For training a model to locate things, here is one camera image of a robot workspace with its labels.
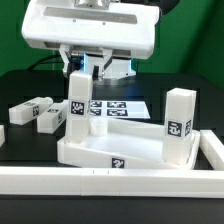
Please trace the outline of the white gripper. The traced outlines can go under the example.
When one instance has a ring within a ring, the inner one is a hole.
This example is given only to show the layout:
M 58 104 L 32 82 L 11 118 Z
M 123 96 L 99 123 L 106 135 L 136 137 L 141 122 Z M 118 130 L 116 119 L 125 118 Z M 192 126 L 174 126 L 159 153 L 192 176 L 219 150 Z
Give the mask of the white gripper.
M 94 56 L 93 79 L 107 77 L 113 54 L 149 58 L 154 50 L 157 6 L 112 2 L 108 9 L 78 7 L 74 0 L 31 0 L 22 24 L 29 46 L 59 49 L 65 78 L 74 71 L 74 50 Z

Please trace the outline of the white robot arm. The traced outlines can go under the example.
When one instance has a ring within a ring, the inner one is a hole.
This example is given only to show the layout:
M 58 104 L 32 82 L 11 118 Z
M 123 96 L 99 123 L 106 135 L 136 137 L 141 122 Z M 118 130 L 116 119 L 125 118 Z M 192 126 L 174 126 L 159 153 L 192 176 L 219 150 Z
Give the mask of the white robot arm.
M 156 5 L 121 0 L 30 0 L 22 35 L 29 46 L 57 50 L 69 73 L 72 56 L 84 56 L 83 70 L 104 80 L 134 76 L 133 59 L 154 51 Z

